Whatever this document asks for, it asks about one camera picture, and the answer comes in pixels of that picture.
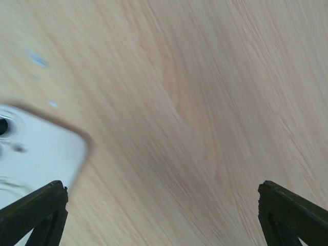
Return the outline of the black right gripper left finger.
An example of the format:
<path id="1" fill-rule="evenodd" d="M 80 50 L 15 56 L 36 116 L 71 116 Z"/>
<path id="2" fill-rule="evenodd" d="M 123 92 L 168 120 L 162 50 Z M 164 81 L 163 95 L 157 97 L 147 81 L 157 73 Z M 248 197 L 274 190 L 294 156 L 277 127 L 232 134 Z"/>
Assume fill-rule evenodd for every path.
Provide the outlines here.
<path id="1" fill-rule="evenodd" d="M 68 212 L 67 187 L 54 180 L 1 209 L 1 245 L 59 245 Z"/>

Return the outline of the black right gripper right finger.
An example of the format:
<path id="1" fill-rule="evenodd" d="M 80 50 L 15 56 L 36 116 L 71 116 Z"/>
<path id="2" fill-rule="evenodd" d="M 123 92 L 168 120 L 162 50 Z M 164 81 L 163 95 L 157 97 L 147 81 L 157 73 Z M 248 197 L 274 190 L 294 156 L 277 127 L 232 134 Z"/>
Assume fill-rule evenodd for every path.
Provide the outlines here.
<path id="1" fill-rule="evenodd" d="M 267 245 L 327 245 L 327 210 L 269 180 L 258 192 Z"/>

